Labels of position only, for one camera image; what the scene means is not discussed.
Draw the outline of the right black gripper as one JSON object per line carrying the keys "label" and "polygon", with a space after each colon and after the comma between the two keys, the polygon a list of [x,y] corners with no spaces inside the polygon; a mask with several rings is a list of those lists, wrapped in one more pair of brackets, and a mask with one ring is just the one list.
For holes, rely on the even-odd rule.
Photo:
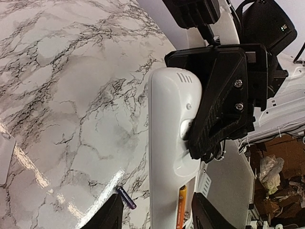
{"label": "right black gripper", "polygon": [[210,162],[215,148],[254,131],[254,109],[266,110],[285,79],[275,55],[261,44],[221,45],[173,51],[168,67],[188,70],[200,80],[203,93],[193,121],[189,152],[193,159]]}

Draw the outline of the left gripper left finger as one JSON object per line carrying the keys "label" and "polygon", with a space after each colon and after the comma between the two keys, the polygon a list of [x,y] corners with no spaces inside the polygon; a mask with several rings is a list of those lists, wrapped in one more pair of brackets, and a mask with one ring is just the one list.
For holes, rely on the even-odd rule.
{"label": "left gripper left finger", "polygon": [[121,229],[123,202],[121,196],[112,194],[82,229]]}

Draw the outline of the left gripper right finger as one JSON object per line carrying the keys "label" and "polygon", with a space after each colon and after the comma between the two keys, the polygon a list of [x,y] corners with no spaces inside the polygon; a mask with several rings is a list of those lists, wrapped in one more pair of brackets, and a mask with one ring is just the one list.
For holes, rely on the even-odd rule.
{"label": "left gripper right finger", "polygon": [[195,229],[235,229],[201,192],[193,195],[192,214]]}

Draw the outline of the orange AAA battery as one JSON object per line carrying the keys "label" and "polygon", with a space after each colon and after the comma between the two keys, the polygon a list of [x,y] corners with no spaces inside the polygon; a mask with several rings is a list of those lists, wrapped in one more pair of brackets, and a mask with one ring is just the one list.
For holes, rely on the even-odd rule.
{"label": "orange AAA battery", "polygon": [[175,226],[176,229],[183,228],[186,196],[187,196],[187,186],[184,185],[179,189],[177,220],[176,220],[176,226]]}

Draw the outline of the white remote control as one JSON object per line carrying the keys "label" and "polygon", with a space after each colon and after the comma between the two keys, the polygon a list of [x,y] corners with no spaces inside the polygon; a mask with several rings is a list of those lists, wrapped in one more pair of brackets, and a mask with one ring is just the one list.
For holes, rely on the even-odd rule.
{"label": "white remote control", "polygon": [[192,211],[200,160],[192,159],[188,140],[199,109],[202,86],[193,73],[160,68],[148,80],[150,221],[153,229],[173,229],[179,190],[186,187],[186,213]]}

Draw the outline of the white battery cover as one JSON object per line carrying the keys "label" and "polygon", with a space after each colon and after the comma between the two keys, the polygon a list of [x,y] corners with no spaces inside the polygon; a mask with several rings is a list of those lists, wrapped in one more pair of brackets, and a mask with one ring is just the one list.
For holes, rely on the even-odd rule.
{"label": "white battery cover", "polygon": [[16,140],[7,133],[0,133],[0,184],[7,181],[8,171]]}

